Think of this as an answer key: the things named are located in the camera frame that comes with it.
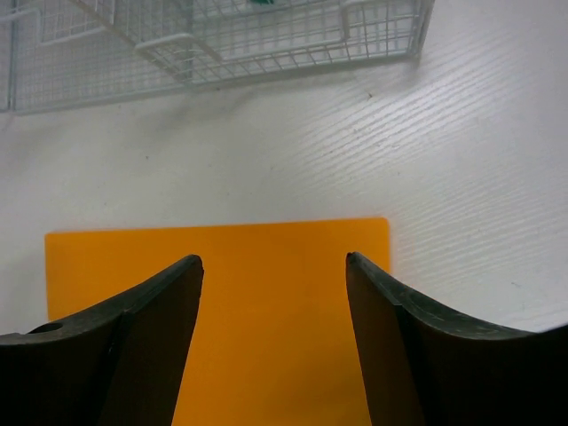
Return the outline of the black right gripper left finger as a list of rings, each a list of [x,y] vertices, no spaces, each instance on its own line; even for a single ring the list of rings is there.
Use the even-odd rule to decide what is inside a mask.
[[[137,286],[1,337],[3,425],[170,425],[204,270],[186,256]]]

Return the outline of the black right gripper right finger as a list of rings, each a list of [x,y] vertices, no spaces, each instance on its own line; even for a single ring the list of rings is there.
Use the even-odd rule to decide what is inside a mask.
[[[346,287],[372,424],[566,424],[566,326],[529,332],[469,316],[355,252]]]

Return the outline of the orange notebook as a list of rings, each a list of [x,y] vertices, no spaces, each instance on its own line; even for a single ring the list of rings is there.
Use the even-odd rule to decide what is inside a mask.
[[[44,250],[50,320],[201,258],[176,425],[369,424],[345,258],[388,266],[385,219],[49,233]]]

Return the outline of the green notebook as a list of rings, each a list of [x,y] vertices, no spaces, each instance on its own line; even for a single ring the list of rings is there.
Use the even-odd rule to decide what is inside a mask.
[[[267,8],[275,5],[275,0],[248,0],[254,8]]]

